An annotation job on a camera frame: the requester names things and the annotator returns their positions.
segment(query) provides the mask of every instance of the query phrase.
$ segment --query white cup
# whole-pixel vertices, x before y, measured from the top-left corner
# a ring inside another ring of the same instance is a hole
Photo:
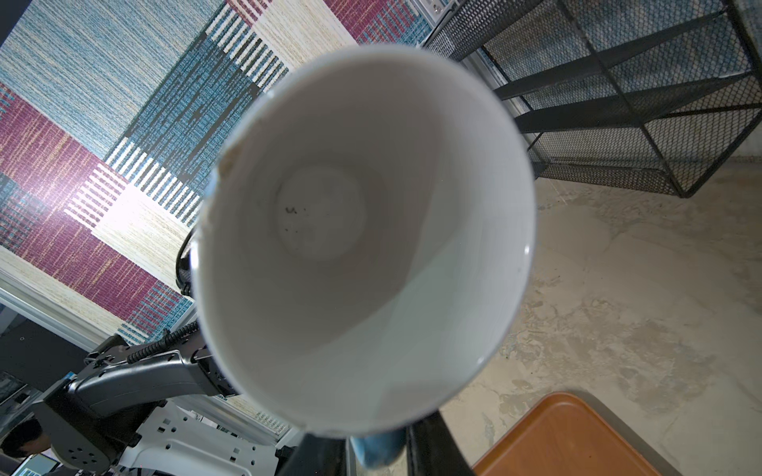
[[[526,147],[480,81],[403,46],[322,56],[257,100],[220,153],[192,258],[233,385],[325,436],[453,397],[527,283]]]

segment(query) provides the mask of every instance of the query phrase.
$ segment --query concrete floor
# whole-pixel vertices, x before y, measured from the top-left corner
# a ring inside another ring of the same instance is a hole
[[[468,462],[543,395],[575,389],[663,474],[760,474],[762,165],[727,164],[688,200],[547,179],[536,191],[520,314],[442,409]]]

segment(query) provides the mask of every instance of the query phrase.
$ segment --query black wire mesh shelf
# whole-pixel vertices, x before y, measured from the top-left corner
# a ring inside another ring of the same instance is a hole
[[[479,50],[537,177],[692,196],[762,122],[732,0],[465,0],[427,48]]]

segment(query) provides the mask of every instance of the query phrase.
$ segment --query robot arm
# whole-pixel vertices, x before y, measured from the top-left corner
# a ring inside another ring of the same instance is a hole
[[[32,407],[59,457],[88,471],[116,464],[166,398],[236,393],[195,323],[141,346],[109,337],[88,360],[74,379],[57,382]]]

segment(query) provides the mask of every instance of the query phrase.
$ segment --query person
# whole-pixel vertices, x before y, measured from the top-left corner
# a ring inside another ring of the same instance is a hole
[[[16,425],[2,440],[0,449],[12,458],[26,458],[50,449],[50,437],[40,422],[32,418]]]

